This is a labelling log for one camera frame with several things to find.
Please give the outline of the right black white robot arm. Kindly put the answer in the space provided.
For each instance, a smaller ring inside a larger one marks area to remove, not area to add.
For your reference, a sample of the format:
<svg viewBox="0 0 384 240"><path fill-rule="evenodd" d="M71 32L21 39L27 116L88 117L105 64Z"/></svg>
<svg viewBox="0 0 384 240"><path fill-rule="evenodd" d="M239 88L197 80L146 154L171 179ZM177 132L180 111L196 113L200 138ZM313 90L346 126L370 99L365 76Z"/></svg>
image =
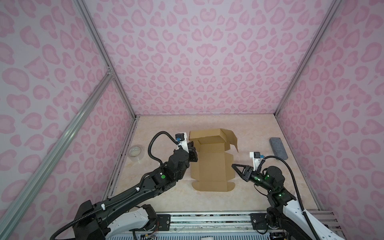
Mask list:
<svg viewBox="0 0 384 240"><path fill-rule="evenodd" d="M285 177L275 166L266 168L264 173L254 170L252 166L232 164L235 172L246 182L267 191L270 207L267 208L266 222L271 228L282 229L296 240L341 240L311 213L285 187Z"/></svg>

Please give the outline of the brown cardboard box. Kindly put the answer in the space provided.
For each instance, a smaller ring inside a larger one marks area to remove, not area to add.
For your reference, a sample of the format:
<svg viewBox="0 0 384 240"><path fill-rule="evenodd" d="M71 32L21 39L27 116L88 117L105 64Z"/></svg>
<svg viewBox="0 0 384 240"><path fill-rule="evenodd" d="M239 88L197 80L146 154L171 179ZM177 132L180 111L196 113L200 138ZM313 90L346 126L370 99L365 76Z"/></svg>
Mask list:
<svg viewBox="0 0 384 240"><path fill-rule="evenodd" d="M228 151L238 149L235 133L227 129L191 131L189 140L194 143L198 161L191 163L192 187L199 192L230 192L236 184L232 168L234 156Z"/></svg>

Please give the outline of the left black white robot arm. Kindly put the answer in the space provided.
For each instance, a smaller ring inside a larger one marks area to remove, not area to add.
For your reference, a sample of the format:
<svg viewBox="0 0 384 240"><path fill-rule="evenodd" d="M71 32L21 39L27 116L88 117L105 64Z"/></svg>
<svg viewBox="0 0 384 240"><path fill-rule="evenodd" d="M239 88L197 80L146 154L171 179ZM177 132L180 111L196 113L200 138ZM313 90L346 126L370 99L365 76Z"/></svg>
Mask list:
<svg viewBox="0 0 384 240"><path fill-rule="evenodd" d="M157 222L153 207L131 209L173 188L184 177L190 163L197 160L196 148L189 142L186 149L174 150L167 162L145 174L132 188L96 204L90 201L81 204L73 226L75 238L106 240L131 230L152 230Z"/></svg>

